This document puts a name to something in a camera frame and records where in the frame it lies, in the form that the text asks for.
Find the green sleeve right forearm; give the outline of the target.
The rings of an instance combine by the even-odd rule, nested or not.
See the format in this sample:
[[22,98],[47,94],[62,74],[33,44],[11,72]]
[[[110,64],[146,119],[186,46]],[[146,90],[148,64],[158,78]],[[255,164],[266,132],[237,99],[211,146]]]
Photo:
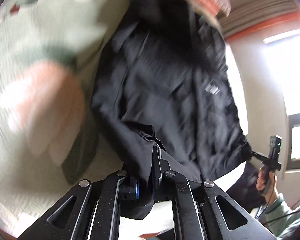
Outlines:
[[300,205],[291,209],[282,193],[265,207],[260,222],[277,238],[289,239],[300,226]]

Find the person right hand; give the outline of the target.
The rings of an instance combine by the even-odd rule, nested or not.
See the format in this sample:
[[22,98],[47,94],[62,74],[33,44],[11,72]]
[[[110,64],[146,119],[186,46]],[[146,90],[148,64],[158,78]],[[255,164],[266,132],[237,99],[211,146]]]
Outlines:
[[262,193],[261,195],[264,196],[266,202],[268,204],[273,203],[279,196],[277,186],[277,176],[273,171],[269,172],[269,179],[266,182],[266,177],[264,175],[264,168],[260,168],[258,173],[258,179],[256,181],[256,189],[257,191],[261,192],[266,188],[266,185],[269,184],[269,188],[267,192]]

